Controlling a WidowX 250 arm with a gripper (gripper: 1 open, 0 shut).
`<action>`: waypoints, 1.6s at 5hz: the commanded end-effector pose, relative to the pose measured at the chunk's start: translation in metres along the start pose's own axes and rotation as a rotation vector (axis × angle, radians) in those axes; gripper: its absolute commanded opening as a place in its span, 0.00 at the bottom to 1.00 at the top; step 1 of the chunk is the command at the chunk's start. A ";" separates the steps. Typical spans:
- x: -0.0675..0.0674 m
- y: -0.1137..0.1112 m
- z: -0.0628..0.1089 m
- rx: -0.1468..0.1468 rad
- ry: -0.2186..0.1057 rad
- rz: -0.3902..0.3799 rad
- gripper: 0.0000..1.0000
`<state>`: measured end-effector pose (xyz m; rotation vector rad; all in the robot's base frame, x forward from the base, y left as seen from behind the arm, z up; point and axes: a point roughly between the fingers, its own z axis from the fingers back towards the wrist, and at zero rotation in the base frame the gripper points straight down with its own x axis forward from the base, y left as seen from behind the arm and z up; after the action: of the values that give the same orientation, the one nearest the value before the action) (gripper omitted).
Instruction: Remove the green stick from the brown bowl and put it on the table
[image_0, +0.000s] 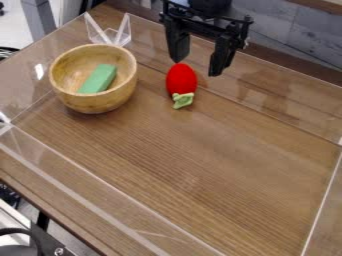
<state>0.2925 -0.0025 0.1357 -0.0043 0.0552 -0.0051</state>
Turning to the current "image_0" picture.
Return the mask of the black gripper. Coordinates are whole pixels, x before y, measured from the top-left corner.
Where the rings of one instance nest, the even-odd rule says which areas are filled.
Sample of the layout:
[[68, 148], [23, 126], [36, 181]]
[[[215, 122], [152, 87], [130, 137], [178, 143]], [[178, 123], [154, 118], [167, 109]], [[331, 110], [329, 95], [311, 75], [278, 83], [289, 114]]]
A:
[[237, 10], [234, 0], [162, 0], [160, 23], [166, 29], [170, 58], [179, 63], [190, 53], [190, 34], [215, 41], [209, 75], [231, 65], [237, 49], [247, 47], [254, 18]]

